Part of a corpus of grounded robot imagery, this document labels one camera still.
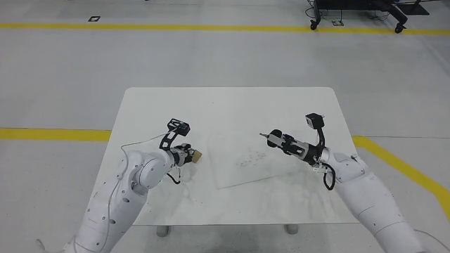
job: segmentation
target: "gray floor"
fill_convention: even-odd
[[[407,27],[444,29],[448,1]],[[309,25],[305,0],[0,0],[0,22]],[[323,22],[338,18],[330,13]],[[346,27],[395,21],[344,12]],[[0,29],[0,127],[111,129],[131,86],[329,86],[354,135],[450,189],[450,38],[378,34]],[[0,248],[60,249],[76,232],[105,143],[0,141]],[[414,228],[449,246],[435,197],[365,150]],[[426,235],[432,252],[445,252]],[[135,226],[114,252],[381,252],[359,224]]]

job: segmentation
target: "white table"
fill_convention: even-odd
[[[298,140],[315,143],[316,132],[304,118],[311,112],[326,116],[323,131],[328,147],[334,152],[356,153],[338,100],[329,88],[130,88],[93,193],[115,171],[123,157],[121,145],[162,134],[168,121],[177,118],[189,123],[191,132],[179,136],[176,144],[190,143],[203,157],[182,168],[183,183],[175,185],[166,176],[150,190],[135,225],[354,223],[338,194],[326,190],[322,175],[281,150],[277,150],[280,159],[289,164],[296,160],[298,170],[230,188],[218,189],[214,181],[208,139],[245,133],[265,142],[259,132],[280,129]],[[148,152],[159,142],[131,149]]]

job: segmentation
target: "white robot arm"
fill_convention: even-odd
[[[170,147],[177,135],[185,136],[189,132],[189,125],[172,119],[167,126],[169,132],[161,141],[159,150],[151,153],[124,151],[124,159],[117,171],[92,197],[78,234],[61,252],[110,252],[141,212],[147,202],[148,190],[156,187],[172,167],[196,163],[200,159],[201,153],[189,144]],[[45,252],[40,240],[37,242]]]
[[[267,144],[272,148],[280,148],[287,155],[294,155],[322,171],[327,189],[336,188],[353,216],[372,233],[385,252],[425,253],[391,192],[367,164],[358,156],[333,154],[325,147],[322,116],[307,115],[307,122],[318,131],[318,145],[297,141],[279,130],[261,135],[267,138]]]

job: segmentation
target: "caster wheel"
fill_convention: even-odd
[[[396,33],[396,34],[399,34],[400,32],[403,32],[403,29],[404,29],[404,26],[398,24],[398,25],[395,27],[395,33]]]

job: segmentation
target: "yellow floor line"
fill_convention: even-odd
[[[0,140],[41,140],[41,141],[108,141],[110,130],[69,130],[69,129],[21,129],[0,128]],[[450,221],[450,192],[420,171],[382,148],[369,138],[353,136],[356,147],[367,151],[388,163],[424,189],[431,192],[440,203],[447,219]]]
[[[398,158],[396,155],[385,150],[369,138],[363,136],[353,136],[353,142],[356,147],[365,148],[367,151],[380,158],[384,162],[388,163],[392,168],[401,172],[412,181],[416,182],[419,186],[431,192],[437,198],[437,201],[441,204],[447,219],[450,221],[450,192],[431,178],[422,174],[416,168],[412,167],[405,161]]]
[[[54,30],[169,30],[169,31],[215,31],[215,32],[312,32],[309,26],[276,25],[140,25],[140,24],[73,24],[0,22],[4,29],[54,29]],[[315,32],[340,34],[395,34],[394,29],[368,27],[318,27]],[[450,35],[450,30],[410,30],[402,34]]]
[[[108,141],[110,130],[0,128],[0,140]]]

